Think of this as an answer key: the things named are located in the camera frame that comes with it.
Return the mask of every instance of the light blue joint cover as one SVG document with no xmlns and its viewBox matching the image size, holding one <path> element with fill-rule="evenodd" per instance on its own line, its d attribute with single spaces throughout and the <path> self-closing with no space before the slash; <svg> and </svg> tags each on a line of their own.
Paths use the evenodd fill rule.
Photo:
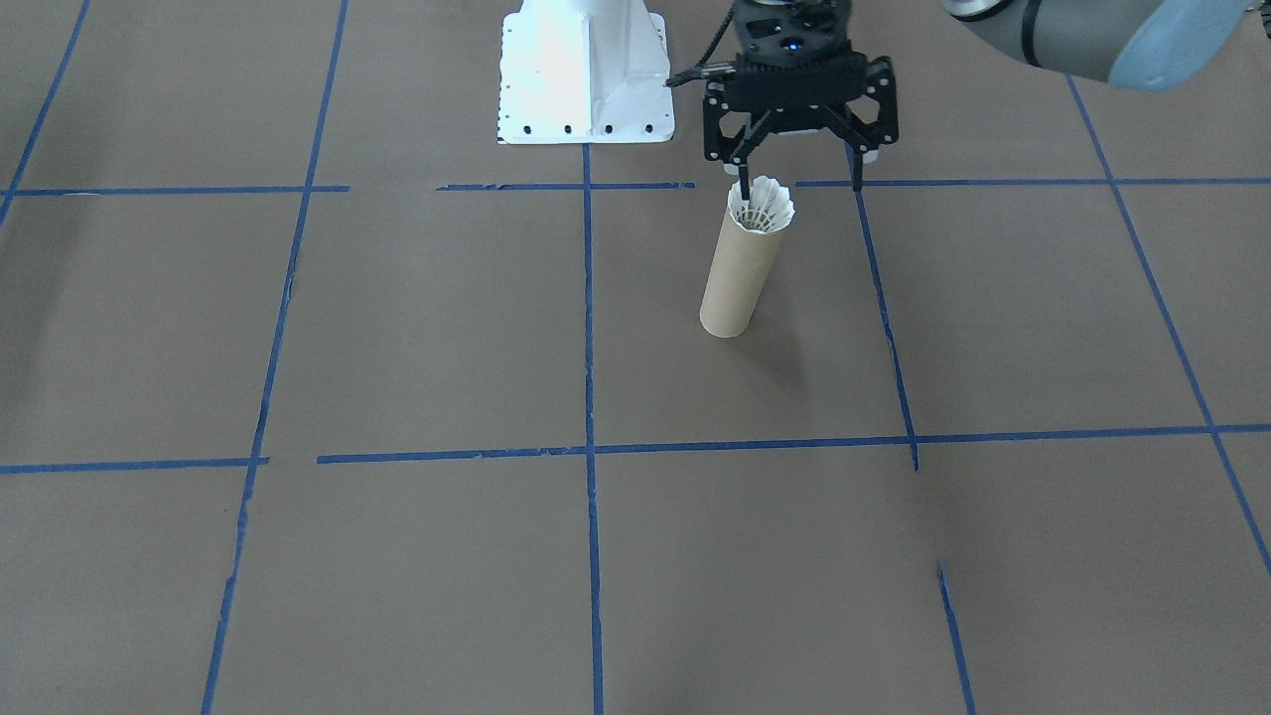
<svg viewBox="0 0 1271 715">
<path fill-rule="evenodd" d="M 1235 30 L 1249 0 L 1164 0 L 1112 65 L 1108 84 L 1164 91 L 1191 79 Z"/>
</svg>

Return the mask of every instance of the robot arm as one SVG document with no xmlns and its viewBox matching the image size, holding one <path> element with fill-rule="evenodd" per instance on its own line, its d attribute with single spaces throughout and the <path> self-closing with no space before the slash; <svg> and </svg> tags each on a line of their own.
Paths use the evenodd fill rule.
<svg viewBox="0 0 1271 715">
<path fill-rule="evenodd" d="M 1190 79 L 1235 29 L 1248 0 L 942 0 L 946 10 L 1003 53 L 1036 67 L 1113 86 L 1166 90 Z M 703 152 L 741 177 L 749 198 L 750 152 L 771 133 L 829 128 L 852 150 L 860 189 L 863 159 L 900 137 L 891 60 L 852 50 L 852 0 L 733 0 L 702 60 L 670 80 L 707 83 Z M 709 63 L 728 25 L 742 52 Z M 864 122 L 848 102 L 878 102 Z M 730 112 L 750 114 L 735 136 Z"/>
<path fill-rule="evenodd" d="M 1218 53 L 1248 0 L 943 0 L 1003 53 L 1126 89 L 1163 91 Z"/>
</svg>

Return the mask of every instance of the white shuttlecock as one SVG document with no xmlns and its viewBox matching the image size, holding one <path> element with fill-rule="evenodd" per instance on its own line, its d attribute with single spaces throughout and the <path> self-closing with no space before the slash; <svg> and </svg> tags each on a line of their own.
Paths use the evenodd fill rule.
<svg viewBox="0 0 1271 715">
<path fill-rule="evenodd" d="M 791 201 L 791 189 L 777 183 L 777 179 L 759 177 L 750 187 L 750 201 L 741 198 L 741 182 L 732 184 L 728 189 L 728 212 L 747 231 L 770 234 L 791 225 L 794 202 Z"/>
</svg>

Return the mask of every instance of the grid line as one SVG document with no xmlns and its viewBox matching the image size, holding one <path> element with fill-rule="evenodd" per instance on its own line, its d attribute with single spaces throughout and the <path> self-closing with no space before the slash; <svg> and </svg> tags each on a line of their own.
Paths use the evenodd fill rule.
<svg viewBox="0 0 1271 715">
<path fill-rule="evenodd" d="M 273 329 L 273 344 L 269 348 L 269 364 L 264 375 L 264 387 L 261 392 L 261 414 L 255 425 L 255 436 L 252 441 L 252 465 L 247 469 L 243 484 L 243 499 L 239 503 L 238 530 L 234 540 L 234 565 L 229 578 L 225 580 L 225 592 L 221 597 L 220 618 L 216 624 L 216 638 L 212 644 L 212 654 L 207 665 L 207 683 L 203 688 L 203 702 L 200 709 L 201 715 L 211 715 L 212 702 L 216 697 L 216 682 L 220 676 L 221 657 L 225 652 L 225 635 L 229 629 L 230 613 L 234 606 L 234 589 L 238 584 L 239 566 L 243 561 L 243 547 L 247 538 L 248 503 L 252 502 L 252 493 L 255 489 L 257 467 L 261 451 L 264 444 L 264 431 L 269 422 L 269 400 L 273 395 L 273 382 L 278 372 L 278 354 L 282 352 L 282 335 L 286 330 L 287 310 L 291 304 L 291 286 L 296 277 L 296 263 L 300 258 L 300 244 L 304 240 L 305 222 L 309 216 L 309 202 L 313 197 L 314 175 L 318 171 L 318 156 L 322 152 L 323 130 L 327 123 L 327 108 L 330 104 L 332 86 L 336 83 L 336 66 L 339 62 L 339 46 L 344 36 L 344 18 L 348 15 L 348 0 L 341 0 L 339 17 L 336 20 L 336 37 L 332 41 L 330 61 L 327 65 L 327 83 L 323 88 L 322 104 L 318 109 L 318 122 L 314 127 L 313 146 L 309 150 L 309 168 L 305 171 L 305 190 L 300 194 L 300 210 L 296 216 L 296 229 L 291 239 L 291 254 L 287 258 L 286 278 L 282 282 L 282 298 L 278 304 L 278 317 Z"/>
<path fill-rule="evenodd" d="M 48 86 L 48 94 L 44 95 L 44 103 L 41 104 L 39 113 L 36 114 L 36 124 L 31 127 L 31 135 L 27 136 L 27 145 L 22 150 L 22 157 L 18 159 L 18 168 L 13 171 L 9 190 L 5 192 L 4 202 L 0 203 L 0 225 L 4 225 L 5 216 L 9 215 L 9 207 L 13 206 L 14 193 L 22 185 L 22 175 L 27 171 L 27 164 L 31 163 L 31 155 L 36 150 L 36 141 L 39 140 L 39 132 L 44 128 L 48 110 L 53 105 L 53 98 L 57 97 L 57 89 L 61 88 L 62 77 L 66 76 L 66 67 L 71 63 L 71 55 L 75 53 L 75 46 L 79 43 L 80 30 L 84 29 L 84 18 L 88 17 L 90 4 L 92 0 L 84 0 L 80 4 L 79 15 L 75 18 L 75 27 L 71 29 L 70 39 L 66 42 L 66 51 L 62 52 L 62 61 L 57 65 L 57 71 L 53 74 L 53 83 Z"/>
<path fill-rule="evenodd" d="M 229 460 L 146 460 L 140 462 L 61 462 L 52 465 L 0 465 L 0 475 L 57 475 L 69 472 L 153 472 L 164 470 L 193 470 L 200 467 L 224 470 L 268 465 L 268 457 L 238 457 Z"/>
<path fill-rule="evenodd" d="M 939 187 L 939 185 L 1108 185 L 1107 178 L 944 178 L 944 179 L 866 179 L 868 187 Z M 1229 178 L 1118 178 L 1122 185 L 1262 185 L 1271 177 Z M 797 180 L 797 188 L 852 188 L 850 180 Z"/>
<path fill-rule="evenodd" d="M 1192 368 L 1191 359 L 1187 357 L 1187 351 L 1183 348 L 1182 337 L 1178 334 L 1174 319 L 1169 314 L 1169 307 L 1166 305 L 1164 292 L 1160 290 L 1160 284 L 1157 282 L 1157 276 L 1152 271 L 1152 262 L 1148 259 L 1148 253 L 1143 248 L 1143 240 L 1140 240 L 1139 230 L 1134 225 L 1134 218 L 1130 216 L 1130 208 L 1126 206 L 1125 197 L 1121 194 L 1121 187 L 1118 185 L 1116 175 L 1112 173 L 1112 165 L 1108 163 L 1107 154 L 1103 151 L 1103 142 L 1099 141 L 1098 132 L 1094 130 L 1094 121 L 1091 118 L 1091 113 L 1085 108 L 1085 102 L 1082 100 L 1082 93 L 1077 89 L 1077 81 L 1073 80 L 1071 75 L 1068 75 L 1068 88 L 1071 90 L 1073 100 L 1077 102 L 1077 108 L 1082 113 L 1082 121 L 1085 122 L 1085 130 L 1091 135 L 1091 142 L 1094 145 L 1094 152 L 1098 155 L 1099 164 L 1103 166 L 1103 174 L 1107 177 L 1108 185 L 1112 188 L 1112 196 L 1116 198 L 1117 208 L 1121 211 L 1121 218 L 1125 221 L 1126 231 L 1130 234 L 1130 241 L 1134 244 L 1134 250 L 1139 257 L 1139 264 L 1143 267 L 1143 274 L 1146 277 L 1148 286 L 1152 288 L 1152 295 L 1157 300 L 1157 307 L 1160 309 L 1160 316 L 1164 319 L 1166 328 L 1169 330 L 1169 338 L 1173 340 L 1174 349 L 1178 352 L 1178 361 L 1182 363 L 1183 372 L 1187 375 L 1187 382 L 1191 385 L 1196 405 L 1200 408 L 1201 415 L 1205 419 L 1205 427 L 1210 431 L 1210 437 L 1214 441 L 1214 448 L 1218 451 L 1219 461 L 1223 464 L 1223 470 L 1227 472 L 1227 479 L 1232 485 L 1232 491 L 1235 493 L 1235 500 L 1240 507 L 1242 514 L 1244 516 L 1244 523 L 1249 528 L 1253 544 L 1257 546 L 1258 556 L 1262 558 L 1262 566 L 1266 569 L 1267 575 L 1271 577 L 1271 552 L 1268 552 L 1266 540 L 1262 537 L 1262 530 L 1258 528 L 1257 518 L 1253 516 L 1249 500 L 1244 495 L 1244 488 L 1240 485 L 1240 479 L 1235 474 L 1235 467 L 1232 465 L 1232 461 L 1227 455 L 1227 446 L 1223 444 L 1223 436 L 1214 424 L 1214 415 L 1209 409 L 1209 403 L 1205 400 L 1205 394 L 1201 391 L 1200 380 L 1196 377 L 1196 371 Z"/>
<path fill-rule="evenodd" d="M 957 664 L 957 679 L 962 685 L 962 702 L 966 715 L 975 715 L 975 692 L 971 688 L 971 672 L 966 665 L 966 653 L 962 650 L 962 631 L 957 625 L 957 612 L 953 611 L 953 596 L 949 593 L 948 574 L 944 564 L 939 564 L 941 601 L 944 603 L 944 620 L 949 627 L 949 643 L 953 646 L 953 662 Z"/>
<path fill-rule="evenodd" d="M 595 274 L 592 271 L 591 222 L 591 145 L 582 145 L 582 255 L 583 304 L 583 363 L 585 363 L 585 425 L 587 456 L 587 552 L 591 573 L 591 697 L 592 712 L 605 712 L 605 659 L 600 621 L 600 523 L 596 509 L 596 381 L 595 381 Z"/>
<path fill-rule="evenodd" d="M 900 417 L 905 422 L 905 436 L 909 439 L 909 457 L 914 462 L 916 472 L 921 462 L 919 460 L 918 439 L 914 436 L 914 415 L 909 410 L 909 394 L 905 391 L 905 375 L 900 370 L 900 351 L 896 348 L 896 334 L 891 329 L 891 314 L 887 311 L 887 293 L 882 287 L 882 273 L 878 269 L 878 254 L 873 246 L 873 231 L 869 229 L 869 211 L 866 208 L 864 193 L 853 192 L 857 202 L 857 215 L 860 218 L 860 235 L 866 241 L 866 255 L 869 258 L 869 276 L 873 278 L 874 293 L 878 298 L 878 315 L 882 317 L 882 331 L 887 339 L 887 349 L 891 353 L 891 371 L 896 381 L 896 398 L 900 400 Z"/>
<path fill-rule="evenodd" d="M 221 193 L 347 193 L 348 184 L 322 185 L 122 185 L 102 188 L 20 188 L 13 196 L 198 196 Z"/>
<path fill-rule="evenodd" d="M 675 190 L 697 188 L 691 180 L 634 182 L 634 183 L 447 183 L 436 190 Z"/>
<path fill-rule="evenodd" d="M 1268 434 L 1271 425 L 1220 425 L 1214 428 L 1223 434 Z M 666 443 L 627 443 L 596 444 L 599 456 L 609 455 L 658 455 L 667 452 L 733 452 L 765 450 L 836 450 L 852 447 L 886 447 L 918 444 L 972 444 L 1009 442 L 1079 442 L 1091 439 L 1132 439 L 1152 437 L 1209 436 L 1213 431 L 1206 425 L 1178 425 L 1163 428 L 1111 428 L 1088 431 L 1037 431 L 1017 433 L 967 433 L 967 434 L 916 434 L 845 437 L 813 439 L 754 439 L 726 442 L 666 442 Z M 380 462 L 442 462 L 456 460 L 510 460 L 536 457 L 568 457 L 587 453 L 587 446 L 559 446 L 507 450 L 464 450 L 435 452 L 379 452 L 365 455 L 323 455 L 316 465 L 365 465 Z"/>
</svg>

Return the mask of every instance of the black cable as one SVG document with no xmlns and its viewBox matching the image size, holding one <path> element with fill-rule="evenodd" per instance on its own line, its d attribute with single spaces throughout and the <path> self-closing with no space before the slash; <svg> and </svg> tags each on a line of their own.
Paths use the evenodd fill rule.
<svg viewBox="0 0 1271 715">
<path fill-rule="evenodd" d="M 1037 33 L 1037 10 L 1041 9 L 1041 0 L 1028 0 L 1024 5 L 1024 27 L 1019 37 L 1019 43 L 1023 46 L 1024 60 L 1028 63 L 1040 67 L 1041 62 L 1037 61 L 1037 48 L 1033 43 Z"/>
<path fill-rule="evenodd" d="M 677 72 L 672 75 L 671 79 L 666 80 L 666 86 L 680 86 L 684 83 L 702 79 L 702 67 L 710 61 L 710 56 L 714 55 L 714 51 L 719 47 L 719 41 L 723 39 L 723 34 L 728 32 L 728 25 L 731 24 L 732 8 L 728 8 L 728 14 L 726 14 L 723 17 L 723 22 L 719 23 L 719 29 L 716 30 L 716 36 L 710 39 L 710 46 L 707 47 L 705 55 L 702 55 L 702 58 L 698 60 L 697 65 L 693 65 L 691 67 L 684 70 L 683 72 Z"/>
<path fill-rule="evenodd" d="M 728 8 L 728 14 L 723 17 L 723 22 L 719 23 L 719 29 L 716 30 L 716 36 L 710 38 L 710 47 L 707 48 L 707 53 L 698 60 L 698 66 L 705 65 L 710 61 L 710 55 L 714 55 L 716 48 L 719 47 L 719 41 L 723 39 L 723 33 L 728 32 L 728 25 L 732 24 L 732 8 Z"/>
</svg>

